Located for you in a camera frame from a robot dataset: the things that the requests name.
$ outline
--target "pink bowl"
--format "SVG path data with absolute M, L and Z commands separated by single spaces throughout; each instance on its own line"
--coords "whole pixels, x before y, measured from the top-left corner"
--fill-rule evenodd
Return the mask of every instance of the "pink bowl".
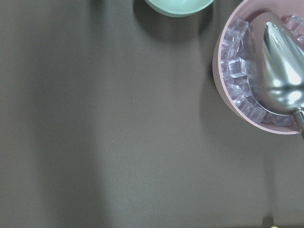
M 230 98 L 228 91 L 226 89 L 225 83 L 223 81 L 223 77 L 221 75 L 221 65 L 220 65 L 220 56 L 221 56 L 221 46 L 223 42 L 223 38 L 227 27 L 231 22 L 233 22 L 237 18 L 241 18 L 245 21 L 251 22 L 256 16 L 263 12 L 271 11 L 276 13 L 279 17 L 285 18 L 290 15 L 298 15 L 304 16 L 304 4 L 303 0 L 244 0 L 239 6 L 233 11 L 228 21 L 226 22 L 222 33 L 220 34 L 213 55 L 213 78 L 215 81 L 215 85 L 217 90 L 224 100 L 224 102 L 228 105 L 228 107 L 234 111 L 238 116 L 251 123 L 252 125 L 271 133 L 276 134 L 298 134 L 299 129 L 296 124 L 293 124 L 288 127 L 274 126 L 269 123 L 261 123 L 257 124 L 246 117 L 238 107 L 233 103 Z

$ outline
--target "stainless steel scoop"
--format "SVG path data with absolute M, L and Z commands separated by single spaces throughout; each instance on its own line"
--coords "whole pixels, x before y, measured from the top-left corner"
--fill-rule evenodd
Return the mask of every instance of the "stainless steel scoop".
M 266 110 L 293 114 L 304 139 L 304 49 L 272 12 L 250 26 L 243 38 L 250 89 Z

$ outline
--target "table surface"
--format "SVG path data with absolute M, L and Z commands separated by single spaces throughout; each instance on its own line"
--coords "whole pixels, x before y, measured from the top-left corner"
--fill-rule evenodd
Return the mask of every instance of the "table surface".
M 143 0 L 2 0 L 0 227 L 303 227 L 301 136 L 243 121 L 214 85 L 240 2 L 175 19 Z

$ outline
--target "green bowl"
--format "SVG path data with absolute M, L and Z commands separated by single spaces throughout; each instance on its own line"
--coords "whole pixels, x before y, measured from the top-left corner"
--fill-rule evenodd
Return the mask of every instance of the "green bowl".
M 157 12 L 175 18 L 186 17 L 194 14 L 208 5 L 213 0 L 145 0 Z

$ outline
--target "ice cube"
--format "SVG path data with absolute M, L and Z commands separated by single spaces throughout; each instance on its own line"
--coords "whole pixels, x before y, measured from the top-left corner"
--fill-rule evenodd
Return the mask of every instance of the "ice cube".
M 220 66 L 222 73 L 228 73 L 228 61 L 221 61 Z
M 260 124 L 265 115 L 266 115 L 265 109 L 252 106 L 250 107 L 249 113 L 246 116 L 253 122 Z
M 246 93 L 246 96 L 252 96 L 247 77 L 238 81 L 238 86 Z
M 231 46 L 222 45 L 222 50 L 220 52 L 220 58 L 222 61 L 228 61 L 230 57 Z
M 266 115 L 264 116 L 262 122 L 266 123 L 266 124 L 272 123 L 273 116 L 274 115 L 272 113 L 267 112 Z
M 238 85 L 227 84 L 226 88 L 232 100 L 236 99 L 243 92 Z
M 238 31 L 238 39 L 241 40 L 246 30 L 249 27 L 248 21 L 244 21 L 241 18 L 237 18 L 230 26 L 233 30 Z
M 227 85 L 227 84 L 233 84 L 233 78 L 230 77 L 230 75 L 228 74 L 228 72 L 223 73 L 222 75 L 223 75 L 223 80 L 224 80 L 225 85 Z
M 241 40 L 239 48 L 236 50 L 234 57 L 241 57 L 242 59 L 245 59 L 243 40 Z
M 245 76 L 246 66 L 245 61 L 241 57 L 237 57 L 228 62 L 228 70 L 231 77 L 242 77 Z
M 223 45 L 232 46 L 237 41 L 238 37 L 239 37 L 239 31 L 236 31 L 231 28 L 227 28 L 223 39 Z
M 240 84 L 242 84 L 242 81 L 245 79 L 247 79 L 247 76 L 235 77 L 235 78 L 233 78 L 233 81 L 234 81 L 235 85 L 240 85 Z
M 275 126 L 291 126 L 295 119 L 292 115 L 274 115 L 272 123 Z
M 235 42 L 235 43 L 231 46 L 229 60 L 236 57 L 236 55 L 237 55 L 237 53 L 238 53 L 238 49 L 239 49 L 238 46 L 239 46 L 239 43 L 238 43 L 238 42 Z
M 246 98 L 245 93 L 238 85 L 227 84 L 226 88 L 236 106 L 239 106 L 240 103 Z
M 244 99 L 238 106 L 239 110 L 246 116 L 249 114 L 251 107 L 254 107 L 254 105 L 251 104 L 247 99 Z
M 256 98 L 253 95 L 247 97 L 247 100 L 254 106 L 261 108 L 260 104 L 257 102 Z
M 288 17 L 285 21 L 286 27 L 294 34 L 295 37 L 299 35 L 299 31 L 304 25 L 304 18 L 292 15 Z

